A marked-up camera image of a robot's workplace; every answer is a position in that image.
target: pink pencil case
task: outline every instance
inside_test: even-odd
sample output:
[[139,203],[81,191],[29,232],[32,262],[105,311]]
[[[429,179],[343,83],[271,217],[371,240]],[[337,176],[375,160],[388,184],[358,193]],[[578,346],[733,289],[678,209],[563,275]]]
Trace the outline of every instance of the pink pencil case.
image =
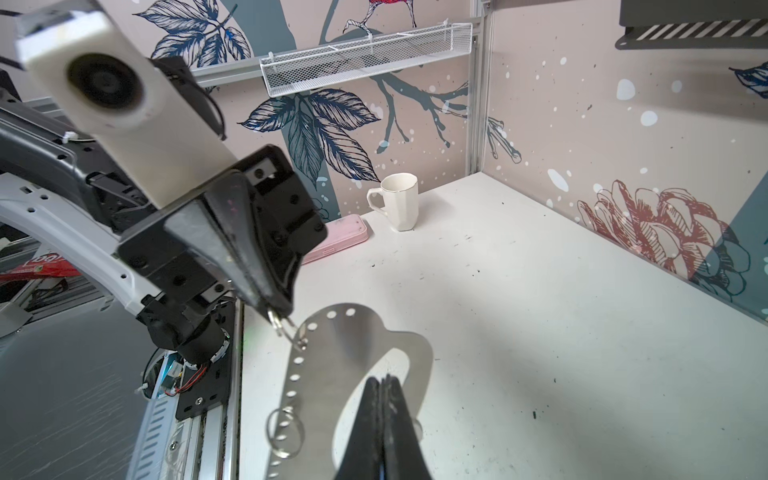
[[368,227],[360,215],[341,217],[326,223],[326,228],[328,237],[305,255],[302,265],[368,240]]

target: floral wallpaper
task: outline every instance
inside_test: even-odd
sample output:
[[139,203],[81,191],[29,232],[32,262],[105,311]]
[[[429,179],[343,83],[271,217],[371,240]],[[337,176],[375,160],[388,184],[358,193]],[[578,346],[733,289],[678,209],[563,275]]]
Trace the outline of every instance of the floral wallpaper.
[[765,51],[618,51],[620,0],[519,5],[493,13],[484,172],[768,320]]

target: wall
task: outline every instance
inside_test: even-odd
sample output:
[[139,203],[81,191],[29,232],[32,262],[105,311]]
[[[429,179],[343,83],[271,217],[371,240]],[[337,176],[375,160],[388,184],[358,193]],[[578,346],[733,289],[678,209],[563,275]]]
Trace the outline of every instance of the wall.
[[[29,12],[51,2],[5,2]],[[121,30],[147,56],[181,55],[191,67],[270,51],[311,48],[358,38],[365,0],[102,0]],[[465,0],[415,0],[378,5],[366,22],[375,33],[467,17]],[[10,25],[7,18],[0,18]],[[11,42],[4,34],[4,44]],[[2,54],[11,55],[4,47]],[[13,72],[20,95],[44,96]],[[429,190],[465,173],[468,58],[423,65],[269,99],[260,78],[222,85],[211,94],[223,109],[227,146],[244,157],[280,146],[326,220],[369,211],[366,192],[389,174],[408,171]]]
[[483,171],[765,319],[768,85],[731,69],[768,51],[618,51],[619,0],[535,4],[493,14]]

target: metal ring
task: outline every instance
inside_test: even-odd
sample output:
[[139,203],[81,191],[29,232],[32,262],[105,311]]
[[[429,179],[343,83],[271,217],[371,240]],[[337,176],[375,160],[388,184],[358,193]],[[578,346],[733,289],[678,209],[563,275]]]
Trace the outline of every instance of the metal ring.
[[[284,450],[280,448],[275,441],[275,438],[270,435],[270,420],[272,420],[273,415],[276,413],[282,412],[291,423],[296,425],[296,429],[299,431],[299,448],[296,449],[295,452],[288,452],[287,450]],[[288,428],[288,425],[285,427],[280,427],[280,425],[275,426],[275,432],[277,432],[278,428]],[[287,459],[287,458],[293,458],[296,455],[301,452],[301,447],[304,445],[304,424],[301,422],[301,419],[299,419],[299,416],[293,412],[293,407],[291,406],[285,406],[281,409],[274,409],[269,416],[266,418],[266,440],[270,443],[270,449],[272,450],[272,453],[275,454],[277,458]]]
[[[281,319],[280,315],[278,315],[277,312],[271,307],[266,309],[266,315],[270,318],[270,323],[272,324],[272,328],[274,328],[277,332],[277,336],[284,335],[286,339],[291,343],[291,345],[293,345],[293,348],[299,352],[306,350],[307,339],[303,337],[299,338],[299,330],[296,328],[296,324],[293,323],[289,317]],[[288,335],[288,332],[286,332],[285,328],[283,327],[284,320],[296,330],[293,337]]]

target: cable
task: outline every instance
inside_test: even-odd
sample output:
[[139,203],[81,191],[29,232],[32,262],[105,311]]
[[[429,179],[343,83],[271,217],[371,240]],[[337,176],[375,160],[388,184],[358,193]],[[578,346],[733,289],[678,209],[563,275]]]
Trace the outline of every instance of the cable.
[[22,64],[18,63],[16,60],[11,60],[10,58],[0,57],[0,63],[6,64],[9,67],[17,68],[18,70],[24,70]]
[[197,82],[194,80],[194,78],[190,77],[186,73],[184,73],[182,70],[179,70],[178,68],[169,67],[162,62],[158,61],[157,59],[151,58],[150,61],[152,64],[161,69],[165,72],[165,74],[168,74],[170,72],[171,74],[176,75],[177,77],[181,78],[182,80],[185,80],[188,84],[191,84],[197,91],[199,91],[201,94],[205,95],[205,98],[208,99],[210,104],[214,106],[216,109],[216,113],[219,116],[219,121],[221,123],[221,133],[219,133],[219,139],[222,141],[227,139],[227,126],[224,124],[224,114],[221,113],[221,109],[219,108],[219,104],[216,103],[213,97],[210,96],[210,94],[205,91],[205,88],[202,88],[200,85],[197,84]]

